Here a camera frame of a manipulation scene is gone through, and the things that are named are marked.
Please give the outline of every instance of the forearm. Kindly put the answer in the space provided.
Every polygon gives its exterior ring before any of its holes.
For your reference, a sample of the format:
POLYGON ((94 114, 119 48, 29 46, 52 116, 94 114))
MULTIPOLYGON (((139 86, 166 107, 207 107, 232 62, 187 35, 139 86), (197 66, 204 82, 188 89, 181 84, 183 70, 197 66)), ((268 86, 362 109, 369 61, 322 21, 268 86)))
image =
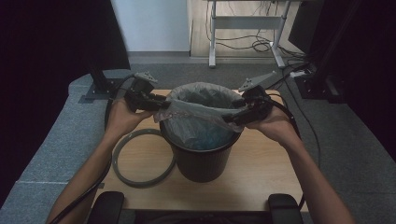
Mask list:
MULTIPOLYGON (((114 137, 105 136, 102 139, 99 146, 69 181, 55 204, 52 206, 47 222, 52 221, 67 205, 84 193, 99 178, 106 169, 111 158, 112 148, 116 144, 117 139, 114 137)), ((95 192, 96 190, 73 209, 61 223, 83 223, 86 216, 89 214, 95 192)))
POLYGON ((295 140, 284 147, 300 181, 314 223, 355 223, 345 204, 304 148, 304 144, 295 140))

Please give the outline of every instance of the hand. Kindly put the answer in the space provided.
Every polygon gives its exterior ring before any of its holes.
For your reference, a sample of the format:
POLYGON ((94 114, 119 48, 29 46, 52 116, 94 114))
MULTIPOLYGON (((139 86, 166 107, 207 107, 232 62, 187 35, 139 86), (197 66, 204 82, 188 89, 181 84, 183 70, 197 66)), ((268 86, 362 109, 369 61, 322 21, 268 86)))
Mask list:
POLYGON ((152 114, 153 112, 148 111, 133 113, 124 99, 116 100, 111 106, 105 135, 119 139, 133 131, 143 119, 151 117, 152 114))
POLYGON ((288 116, 282 110, 273 106, 271 113, 264 120, 256 120, 249 123, 249 129, 257 129, 268 138, 277 141, 281 146, 289 141, 299 139, 288 116))

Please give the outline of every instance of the person's left arm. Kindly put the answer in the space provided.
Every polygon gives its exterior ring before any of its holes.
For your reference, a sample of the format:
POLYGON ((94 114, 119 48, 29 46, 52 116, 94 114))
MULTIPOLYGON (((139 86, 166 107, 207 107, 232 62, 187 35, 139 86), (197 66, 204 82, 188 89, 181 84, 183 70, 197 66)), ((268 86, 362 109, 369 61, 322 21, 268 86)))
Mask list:
MULTIPOLYGON (((73 178, 59 195, 49 212, 47 223, 50 223, 67 205, 85 192, 105 170, 114 146, 125 134, 133 131, 143 120, 152 113, 132 113, 124 100, 116 101, 110 111, 105 134, 98 147, 79 168, 73 178)), ((96 190, 79 203, 60 223, 83 223, 90 212, 96 190)))

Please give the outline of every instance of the gray carpet floor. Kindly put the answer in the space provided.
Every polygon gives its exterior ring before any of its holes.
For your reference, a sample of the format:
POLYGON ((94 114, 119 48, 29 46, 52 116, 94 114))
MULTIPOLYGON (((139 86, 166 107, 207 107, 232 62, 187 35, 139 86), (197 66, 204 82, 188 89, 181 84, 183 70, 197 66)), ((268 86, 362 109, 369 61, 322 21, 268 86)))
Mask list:
MULTIPOLYGON (((150 71, 159 80, 156 89, 203 81, 237 89, 247 77, 276 71, 264 87, 281 78, 274 64, 206 63, 132 64, 132 73, 150 71)), ((107 77, 125 77, 131 71, 105 71, 107 77)), ((84 76, 69 87, 69 97, 47 139, 10 192, 0 210, 0 223, 42 223, 64 185, 90 155, 103 133, 105 101, 79 104, 92 83, 84 76)), ((292 79, 279 88, 296 117, 303 141, 358 223, 396 223, 396 164, 348 105, 304 100, 292 79), (305 113, 312 125, 293 101, 305 113)), ((131 223, 125 210, 120 223, 131 223)), ((312 223, 303 213, 304 222, 312 223)))

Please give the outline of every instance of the floor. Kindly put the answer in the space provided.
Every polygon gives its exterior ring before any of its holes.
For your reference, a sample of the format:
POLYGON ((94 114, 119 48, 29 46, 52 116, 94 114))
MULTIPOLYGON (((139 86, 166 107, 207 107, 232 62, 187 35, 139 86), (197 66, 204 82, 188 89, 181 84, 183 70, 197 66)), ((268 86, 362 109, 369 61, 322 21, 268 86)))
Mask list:
MULTIPOLYGON (((289 33, 293 25, 295 15, 298 10, 299 2, 292 2, 288 13, 288 18, 279 41, 280 46, 300 52, 289 41, 289 33)), ((208 57, 209 55, 209 38, 210 31, 210 13, 212 2, 207 1, 191 1, 193 8, 192 18, 193 26, 191 31, 191 56, 192 57, 208 57)), ((284 10, 285 2, 272 3, 269 1, 230 1, 217 2, 218 16, 280 16, 284 10)), ((218 57, 244 57, 244 58, 265 58, 273 57, 271 51, 257 52, 251 48, 252 44, 257 41, 255 36, 266 38, 270 41, 274 40, 273 30, 217 30, 216 31, 216 53, 218 57), (242 36, 253 35, 253 37, 233 39, 242 36), (228 45, 231 49, 220 45, 219 43, 228 45)), ((258 46, 258 50, 265 50, 263 46, 258 46)))

